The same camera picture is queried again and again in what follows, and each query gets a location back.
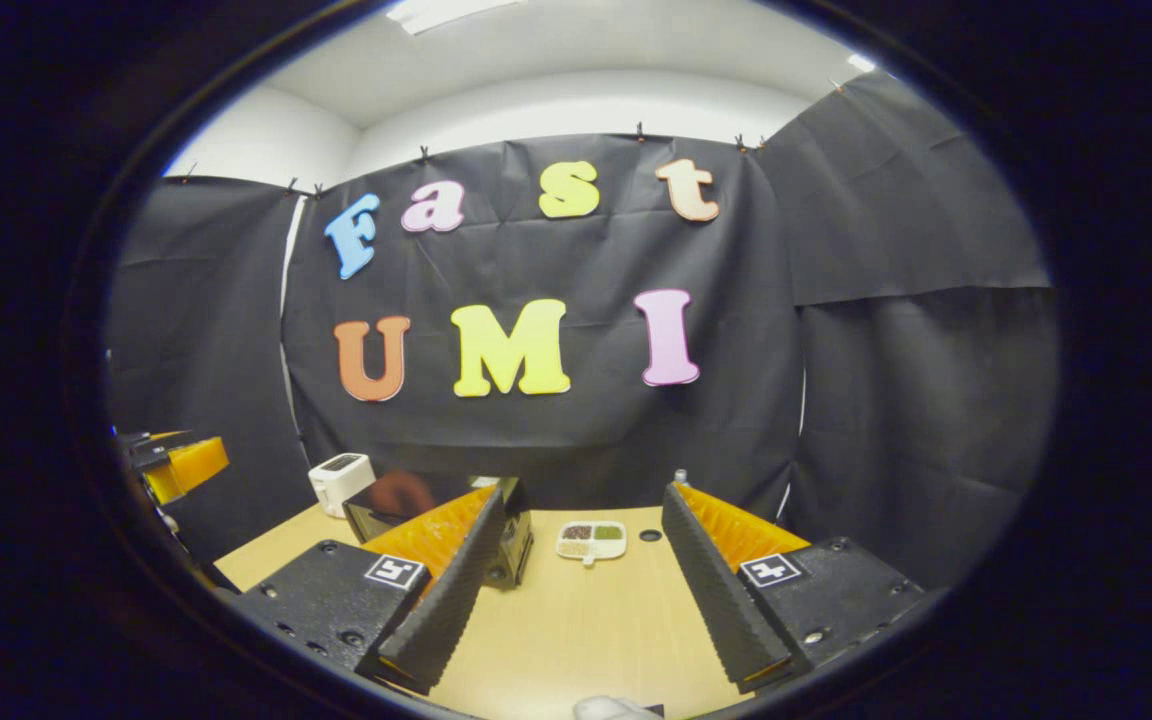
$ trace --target ceiling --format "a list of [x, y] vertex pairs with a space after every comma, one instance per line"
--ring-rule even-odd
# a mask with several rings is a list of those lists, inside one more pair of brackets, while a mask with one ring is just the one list
[[529, 0], [416, 36], [377, 13], [265, 83], [364, 129], [472, 88], [582, 70], [691, 73], [813, 101], [858, 74], [850, 54], [748, 0]]

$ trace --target black curtain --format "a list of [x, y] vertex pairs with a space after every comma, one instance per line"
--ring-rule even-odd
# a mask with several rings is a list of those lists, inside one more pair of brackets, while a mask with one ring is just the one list
[[952, 583], [1018, 507], [1056, 400], [1056, 297], [1033, 229], [970, 137], [880, 71], [805, 109], [759, 160], [806, 359], [785, 523]]
[[119, 432], [220, 435], [229, 465], [169, 502], [210, 562], [309, 507], [279, 357], [279, 288], [296, 196], [234, 179], [165, 179], [131, 223], [109, 296]]
[[[689, 222], [655, 169], [680, 158], [713, 174], [704, 196], [719, 215]], [[558, 161], [598, 170], [593, 214], [548, 219], [538, 177]], [[404, 232], [399, 218], [422, 184], [467, 189], [454, 232]], [[325, 236], [366, 192], [381, 205], [374, 259], [353, 278]], [[705, 141], [568, 136], [500, 142], [434, 156], [343, 183], [308, 200], [289, 265], [285, 348], [311, 462], [366, 452], [376, 469], [520, 475], [539, 507], [658, 505], [677, 468], [691, 483], [771, 516], [794, 458], [801, 350], [776, 199], [758, 164]], [[691, 293], [687, 341], [700, 378], [647, 387], [649, 336], [637, 293]], [[492, 306], [506, 332], [531, 300], [561, 300], [563, 395], [457, 397], [457, 306]], [[339, 323], [406, 314], [406, 378], [387, 402], [364, 404], [340, 382]], [[380, 377], [382, 342], [365, 340]]]

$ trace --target blue letter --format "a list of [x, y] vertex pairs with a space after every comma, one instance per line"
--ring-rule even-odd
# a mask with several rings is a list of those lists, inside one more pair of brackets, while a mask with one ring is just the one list
[[355, 204], [349, 206], [340, 218], [328, 223], [328, 229], [324, 234], [332, 238], [338, 247], [340, 256], [340, 279], [349, 279], [353, 274], [362, 270], [376, 255], [376, 250], [363, 247], [362, 241], [371, 242], [376, 240], [376, 220], [371, 219], [371, 210], [380, 207], [380, 199], [374, 192], [362, 196]]

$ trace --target ceiling light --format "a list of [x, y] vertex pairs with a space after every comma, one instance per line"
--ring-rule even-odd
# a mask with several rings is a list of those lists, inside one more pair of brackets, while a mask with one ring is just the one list
[[404, 0], [394, 5], [394, 9], [385, 13], [385, 17], [394, 20], [406, 29], [408, 35], [425, 32], [432, 26], [440, 26], [455, 18], [482, 13], [502, 5], [524, 3], [526, 0]]
[[851, 63], [851, 67], [859, 69], [861, 73], [869, 73], [869, 70], [878, 67], [878, 65], [874, 65], [873, 60], [870, 60], [864, 55], [851, 55], [851, 58], [848, 58], [847, 61]]

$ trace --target table surface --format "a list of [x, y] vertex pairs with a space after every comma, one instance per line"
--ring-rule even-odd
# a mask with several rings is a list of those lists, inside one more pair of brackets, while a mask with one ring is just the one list
[[[574, 520], [626, 524], [626, 554], [593, 568], [560, 558], [558, 530]], [[493, 720], [570, 720], [576, 702], [607, 694], [664, 703], [675, 719], [753, 697], [723, 675], [669, 539], [639, 538], [660, 529], [660, 507], [531, 510], [531, 528], [524, 582], [482, 589], [431, 702]], [[215, 568], [247, 591], [321, 539], [358, 544], [346, 520], [312, 506]]]

